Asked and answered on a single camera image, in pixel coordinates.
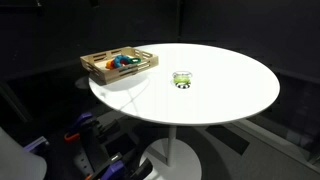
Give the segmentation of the wooden slatted crate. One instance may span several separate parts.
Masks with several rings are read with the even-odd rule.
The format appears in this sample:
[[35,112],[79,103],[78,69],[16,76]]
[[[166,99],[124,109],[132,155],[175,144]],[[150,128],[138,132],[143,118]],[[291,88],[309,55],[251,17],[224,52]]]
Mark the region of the wooden slatted crate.
[[158,56],[133,47],[102,51],[80,57],[96,82],[110,84],[158,65]]

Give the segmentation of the purple orange clamp rear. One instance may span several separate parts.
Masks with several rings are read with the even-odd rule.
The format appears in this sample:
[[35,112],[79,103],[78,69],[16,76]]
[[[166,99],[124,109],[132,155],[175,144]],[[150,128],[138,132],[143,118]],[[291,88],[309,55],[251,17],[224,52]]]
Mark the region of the purple orange clamp rear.
[[85,131],[93,130],[93,135],[100,143],[106,141],[107,138],[120,131],[120,124],[116,119],[97,117],[91,112],[82,113],[69,127],[64,135],[64,141],[71,143],[79,140],[81,134]]

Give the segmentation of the white chair corner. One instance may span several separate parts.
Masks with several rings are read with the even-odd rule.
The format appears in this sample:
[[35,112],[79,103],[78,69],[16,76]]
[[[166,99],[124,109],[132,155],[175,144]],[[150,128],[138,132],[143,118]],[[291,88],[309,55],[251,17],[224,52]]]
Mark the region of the white chair corner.
[[44,180],[46,161],[26,151],[0,128],[0,180]]

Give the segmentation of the purple black clamp front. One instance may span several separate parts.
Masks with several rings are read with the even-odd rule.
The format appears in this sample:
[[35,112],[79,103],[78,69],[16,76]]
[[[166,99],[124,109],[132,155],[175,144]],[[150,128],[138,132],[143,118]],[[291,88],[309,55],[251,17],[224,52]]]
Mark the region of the purple black clamp front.
[[136,170],[129,170],[122,154],[117,153],[84,180],[144,180],[152,171],[153,165],[148,158]]

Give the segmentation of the white round table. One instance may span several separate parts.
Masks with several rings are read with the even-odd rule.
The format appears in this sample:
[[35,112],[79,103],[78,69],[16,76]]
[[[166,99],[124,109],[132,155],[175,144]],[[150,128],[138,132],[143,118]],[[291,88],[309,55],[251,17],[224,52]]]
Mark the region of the white round table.
[[169,126],[169,135],[152,142],[139,159],[148,158],[153,165],[144,180],[201,180],[200,160],[176,138],[177,128],[224,124],[256,115],[280,92],[280,83],[268,67],[231,50],[185,43],[140,49],[157,55],[159,64],[117,82],[90,81],[89,86],[112,109]]

